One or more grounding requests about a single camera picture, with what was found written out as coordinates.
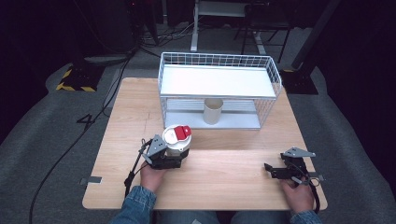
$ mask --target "person's hand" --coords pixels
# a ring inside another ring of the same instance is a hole
[[[155,193],[163,182],[166,170],[153,170],[146,162],[143,162],[141,167],[140,186]]]
[[[280,180],[280,185],[286,194],[286,201],[295,213],[313,209],[314,194],[312,193],[311,187],[299,185],[295,188],[293,183],[285,179]]]

